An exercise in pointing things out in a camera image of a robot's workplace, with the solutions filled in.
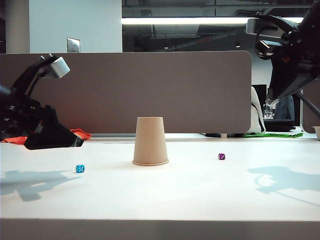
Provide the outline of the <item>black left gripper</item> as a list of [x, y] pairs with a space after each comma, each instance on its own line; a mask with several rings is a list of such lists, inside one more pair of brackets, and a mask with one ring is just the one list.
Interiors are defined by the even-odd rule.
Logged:
[[24, 137], [28, 150], [81, 147], [84, 140], [59, 123], [51, 105], [29, 96], [0, 99], [0, 139]]

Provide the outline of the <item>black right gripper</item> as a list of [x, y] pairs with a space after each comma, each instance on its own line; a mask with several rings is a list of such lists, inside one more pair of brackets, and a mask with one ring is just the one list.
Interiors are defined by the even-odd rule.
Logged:
[[262, 60], [270, 60], [272, 74], [266, 103], [295, 94], [320, 77], [320, 61], [316, 61], [316, 32], [289, 31], [275, 40], [263, 39], [263, 31], [255, 37], [255, 52]]

